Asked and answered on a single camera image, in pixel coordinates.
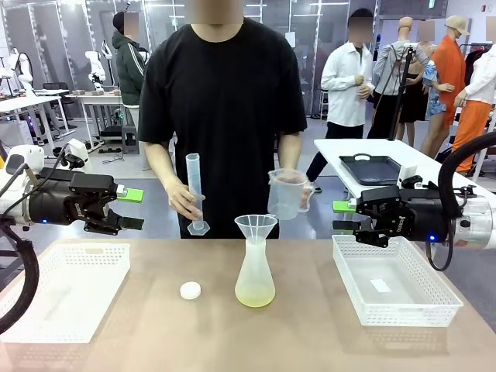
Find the person's right hand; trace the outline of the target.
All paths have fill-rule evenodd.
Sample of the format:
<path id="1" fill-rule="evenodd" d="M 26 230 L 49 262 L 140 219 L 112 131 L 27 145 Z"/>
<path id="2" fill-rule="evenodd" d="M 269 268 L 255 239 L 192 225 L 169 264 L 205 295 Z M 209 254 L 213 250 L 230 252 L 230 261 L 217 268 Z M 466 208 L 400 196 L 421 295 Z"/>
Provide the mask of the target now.
<path id="1" fill-rule="evenodd" d="M 181 182 L 174 182 L 166 188 L 169 206 L 190 221 L 198 221 L 203 215 L 197 207 L 197 198 Z"/>

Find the person's left hand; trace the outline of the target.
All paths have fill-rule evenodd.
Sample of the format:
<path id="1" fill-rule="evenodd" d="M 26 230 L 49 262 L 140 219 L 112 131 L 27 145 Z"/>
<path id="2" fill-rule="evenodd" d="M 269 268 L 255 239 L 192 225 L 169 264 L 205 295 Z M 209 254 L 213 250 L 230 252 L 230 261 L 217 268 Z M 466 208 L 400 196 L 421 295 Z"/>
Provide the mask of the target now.
<path id="1" fill-rule="evenodd" d="M 277 180 L 282 184 L 280 200 L 291 206 L 298 206 L 299 212 L 307 212 L 309 200 L 315 193 L 307 176 L 298 170 L 282 168 Z"/>

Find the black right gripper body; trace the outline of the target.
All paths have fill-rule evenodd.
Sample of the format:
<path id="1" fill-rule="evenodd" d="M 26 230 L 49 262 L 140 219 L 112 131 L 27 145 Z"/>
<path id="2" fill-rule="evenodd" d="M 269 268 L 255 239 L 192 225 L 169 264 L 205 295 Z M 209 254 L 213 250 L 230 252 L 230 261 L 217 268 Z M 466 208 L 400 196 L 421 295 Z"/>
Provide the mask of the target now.
<path id="1" fill-rule="evenodd" d="M 370 202 L 373 229 L 406 239 L 447 239 L 450 221 L 439 192 L 427 189 L 379 188 Z"/>

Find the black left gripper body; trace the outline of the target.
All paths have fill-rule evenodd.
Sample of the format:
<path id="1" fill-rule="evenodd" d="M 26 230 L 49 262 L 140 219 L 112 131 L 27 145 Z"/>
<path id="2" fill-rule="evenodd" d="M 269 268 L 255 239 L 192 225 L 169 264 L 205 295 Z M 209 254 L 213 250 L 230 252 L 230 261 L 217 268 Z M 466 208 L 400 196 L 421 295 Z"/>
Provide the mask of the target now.
<path id="1" fill-rule="evenodd" d="M 108 177 L 56 170 L 29 196 L 29 218 L 38 224 L 69 226 L 76 220 L 101 221 L 108 201 Z"/>

